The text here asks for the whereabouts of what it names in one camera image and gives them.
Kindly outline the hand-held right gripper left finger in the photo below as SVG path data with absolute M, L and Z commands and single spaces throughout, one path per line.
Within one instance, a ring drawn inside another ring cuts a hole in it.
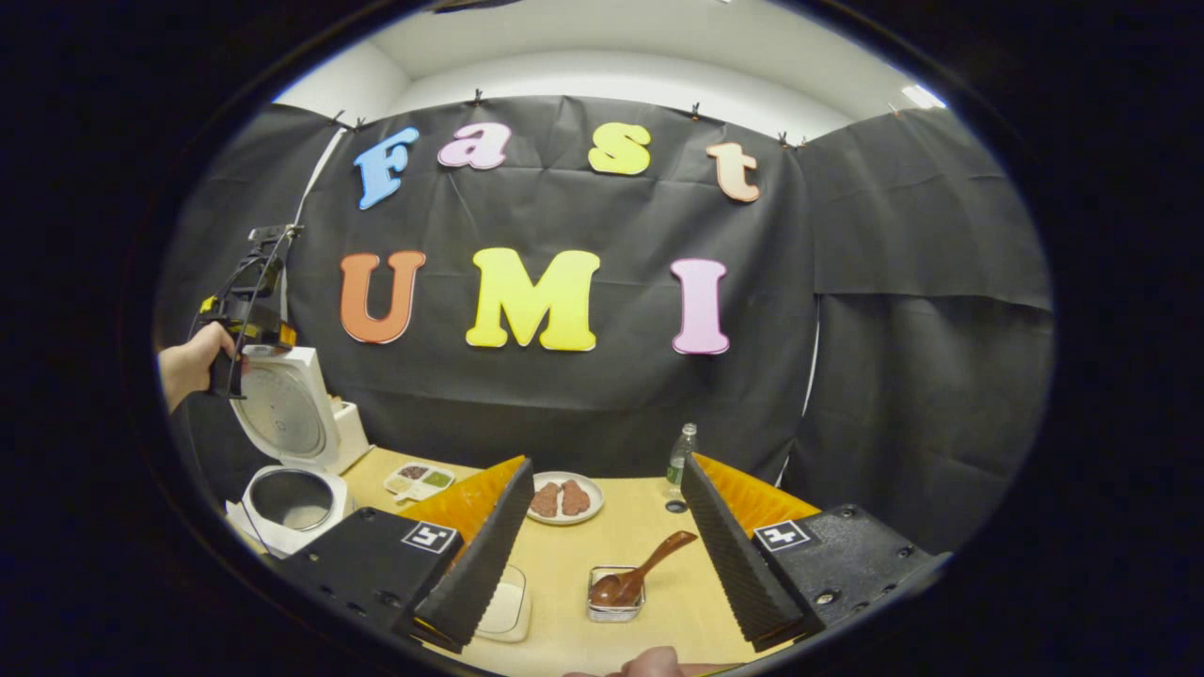
M 531 460 L 514 457 L 409 510 L 362 507 L 277 570 L 378 638 L 460 653 L 492 601 L 533 494 Z

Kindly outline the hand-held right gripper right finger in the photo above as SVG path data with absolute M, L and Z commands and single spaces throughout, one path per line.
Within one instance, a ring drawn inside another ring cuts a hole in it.
M 861 506 L 818 510 L 701 454 L 687 457 L 681 490 L 754 650 L 857 620 L 923 588 L 949 560 Z

